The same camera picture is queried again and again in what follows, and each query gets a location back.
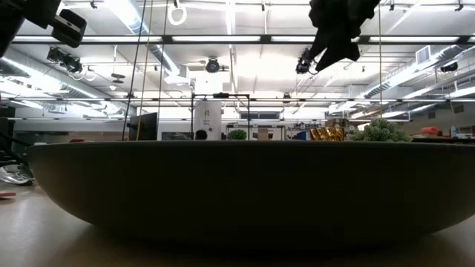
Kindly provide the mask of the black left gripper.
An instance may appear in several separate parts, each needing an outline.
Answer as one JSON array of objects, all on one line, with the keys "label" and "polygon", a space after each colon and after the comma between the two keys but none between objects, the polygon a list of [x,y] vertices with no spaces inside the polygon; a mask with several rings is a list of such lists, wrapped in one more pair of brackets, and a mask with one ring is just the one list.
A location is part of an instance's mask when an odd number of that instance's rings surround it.
[{"label": "black left gripper", "polygon": [[83,39],[87,22],[84,18],[69,9],[63,9],[56,15],[51,36],[62,44],[77,48]]}]

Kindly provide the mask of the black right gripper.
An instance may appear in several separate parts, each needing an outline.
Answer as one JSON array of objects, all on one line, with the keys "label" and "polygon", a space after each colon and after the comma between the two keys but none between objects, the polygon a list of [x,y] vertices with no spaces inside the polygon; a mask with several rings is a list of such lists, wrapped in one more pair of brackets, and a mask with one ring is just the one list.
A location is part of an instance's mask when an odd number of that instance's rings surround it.
[{"label": "black right gripper", "polygon": [[361,26],[375,15],[381,0],[309,0],[309,19],[317,29],[309,49],[308,59],[313,60],[329,46],[317,63],[317,72],[342,59],[357,61],[360,57],[354,39],[361,35]]}]

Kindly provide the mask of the shiny silver spoon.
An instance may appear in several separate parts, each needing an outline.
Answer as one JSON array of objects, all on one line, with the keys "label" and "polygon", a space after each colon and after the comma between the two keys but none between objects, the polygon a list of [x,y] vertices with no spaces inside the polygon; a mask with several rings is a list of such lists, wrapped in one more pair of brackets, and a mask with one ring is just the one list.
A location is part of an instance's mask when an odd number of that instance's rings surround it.
[{"label": "shiny silver spoon", "polygon": [[26,165],[10,164],[0,167],[0,181],[11,185],[29,186],[33,184],[34,176]]}]

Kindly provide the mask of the gold ribbed cup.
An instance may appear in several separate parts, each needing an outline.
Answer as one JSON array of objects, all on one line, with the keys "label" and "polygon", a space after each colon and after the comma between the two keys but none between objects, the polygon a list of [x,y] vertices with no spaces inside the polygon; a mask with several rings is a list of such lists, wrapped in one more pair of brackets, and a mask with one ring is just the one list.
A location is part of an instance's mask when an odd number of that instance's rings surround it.
[{"label": "gold ribbed cup", "polygon": [[315,141],[339,142],[345,139],[343,128],[312,128],[309,134]]}]

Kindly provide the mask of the black ceiling mounted device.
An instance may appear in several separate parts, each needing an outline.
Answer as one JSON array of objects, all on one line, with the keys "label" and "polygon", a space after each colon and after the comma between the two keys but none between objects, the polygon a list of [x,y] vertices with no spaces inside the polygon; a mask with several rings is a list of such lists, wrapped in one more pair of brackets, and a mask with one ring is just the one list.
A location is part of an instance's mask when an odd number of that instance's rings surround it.
[{"label": "black ceiling mounted device", "polygon": [[82,72],[82,63],[80,62],[80,58],[72,56],[69,53],[64,53],[57,47],[50,48],[46,59],[56,65],[59,65],[60,67],[63,67],[70,73]]}]

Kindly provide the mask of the green bushy plant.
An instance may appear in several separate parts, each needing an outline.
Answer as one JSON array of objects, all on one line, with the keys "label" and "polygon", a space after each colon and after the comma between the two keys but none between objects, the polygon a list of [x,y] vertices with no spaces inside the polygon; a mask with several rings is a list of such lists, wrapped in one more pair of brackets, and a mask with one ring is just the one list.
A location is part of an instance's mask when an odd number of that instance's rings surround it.
[{"label": "green bushy plant", "polygon": [[353,131],[349,140],[355,142],[411,142],[412,139],[395,122],[374,119],[363,130]]}]

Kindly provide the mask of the black computer monitor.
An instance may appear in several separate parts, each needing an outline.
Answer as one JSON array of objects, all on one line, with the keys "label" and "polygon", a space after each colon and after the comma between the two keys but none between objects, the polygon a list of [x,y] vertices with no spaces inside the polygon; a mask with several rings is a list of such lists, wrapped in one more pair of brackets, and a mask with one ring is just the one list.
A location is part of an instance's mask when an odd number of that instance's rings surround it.
[{"label": "black computer monitor", "polygon": [[126,126],[129,141],[157,140],[157,113],[133,116]]}]

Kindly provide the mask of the white cylindrical column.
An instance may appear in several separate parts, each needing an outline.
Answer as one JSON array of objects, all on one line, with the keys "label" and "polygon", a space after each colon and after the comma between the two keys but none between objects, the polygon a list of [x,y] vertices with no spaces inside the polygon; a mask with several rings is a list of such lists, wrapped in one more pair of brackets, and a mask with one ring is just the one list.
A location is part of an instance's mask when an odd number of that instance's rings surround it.
[{"label": "white cylindrical column", "polygon": [[222,139],[222,107],[220,102],[201,101],[194,107],[194,134],[205,130],[208,134],[206,141]]}]

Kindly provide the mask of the black overhead frame beam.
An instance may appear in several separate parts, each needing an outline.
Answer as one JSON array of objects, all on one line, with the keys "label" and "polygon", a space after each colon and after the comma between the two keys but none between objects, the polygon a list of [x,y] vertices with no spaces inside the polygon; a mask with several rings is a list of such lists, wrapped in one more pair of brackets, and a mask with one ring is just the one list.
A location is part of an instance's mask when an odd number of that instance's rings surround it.
[{"label": "black overhead frame beam", "polygon": [[[311,35],[164,35],[164,36],[84,36],[83,45],[310,45]],[[362,35],[352,40],[358,45],[475,45],[472,36],[371,36]]]}]

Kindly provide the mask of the black metal frame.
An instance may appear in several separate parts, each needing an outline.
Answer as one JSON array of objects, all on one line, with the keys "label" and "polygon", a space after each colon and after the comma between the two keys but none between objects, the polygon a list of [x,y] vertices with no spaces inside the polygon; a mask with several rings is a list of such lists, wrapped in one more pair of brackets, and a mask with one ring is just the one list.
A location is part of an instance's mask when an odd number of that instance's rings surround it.
[{"label": "black metal frame", "polygon": [[251,97],[249,94],[233,94],[233,93],[213,93],[213,94],[196,94],[193,93],[191,95],[191,102],[190,102],[190,112],[191,112],[191,122],[190,122],[190,131],[191,137],[194,139],[194,107],[198,102],[203,100],[205,101],[212,101],[212,102],[220,102],[222,107],[222,133],[223,133],[223,102],[239,102],[242,98],[247,100],[247,131],[250,133],[250,102]]}]

